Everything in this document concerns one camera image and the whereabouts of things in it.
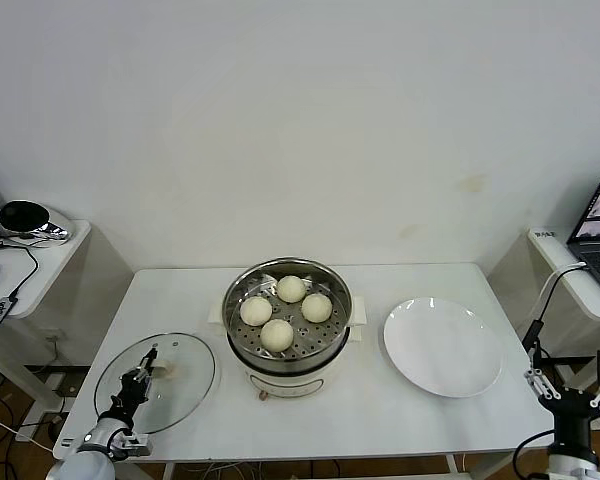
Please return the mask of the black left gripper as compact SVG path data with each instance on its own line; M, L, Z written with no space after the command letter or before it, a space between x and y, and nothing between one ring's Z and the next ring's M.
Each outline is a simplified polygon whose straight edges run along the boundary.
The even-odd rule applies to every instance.
M157 349L151 348L134 369L121 376L121 389L111 397L111 412L133 416L139 406L147 401L157 355Z

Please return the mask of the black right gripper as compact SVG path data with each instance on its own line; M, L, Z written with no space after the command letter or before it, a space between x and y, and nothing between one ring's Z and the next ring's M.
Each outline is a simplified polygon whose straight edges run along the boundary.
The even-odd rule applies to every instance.
M596 384L594 395L578 390L558 392L541 369L542 348L530 349L530 367L524 373L539 403L553 416L554 441L550 453L592 453L591 423L600 418L600 350L596 352Z

